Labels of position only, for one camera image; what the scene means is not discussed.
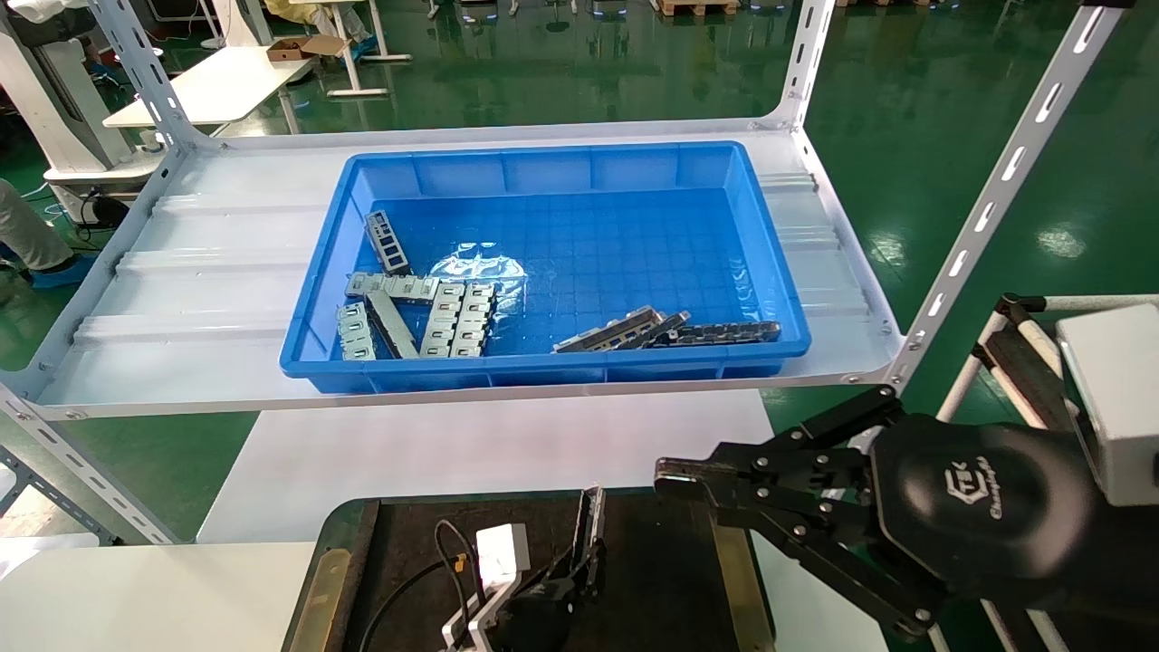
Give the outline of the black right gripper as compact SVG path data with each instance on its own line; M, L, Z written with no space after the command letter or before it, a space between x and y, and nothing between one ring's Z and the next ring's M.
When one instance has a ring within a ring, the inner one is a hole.
M904 413L892 388L865 389L765 442L721 442L704 461L659 457L654 488L757 532L906 640L934 627L947 589L1156 620L1156 507L1113 506L1076 435ZM831 501L825 513L828 500L806 491L867 486L868 455L850 442L885 426L869 450L883 536L868 508Z

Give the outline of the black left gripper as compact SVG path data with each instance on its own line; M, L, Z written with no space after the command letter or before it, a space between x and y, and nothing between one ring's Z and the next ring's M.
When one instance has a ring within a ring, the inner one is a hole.
M600 598L605 583L606 544L593 541L559 554L542 581L518 589L496 611L484 638L493 651L561 651L571 631L577 605Z

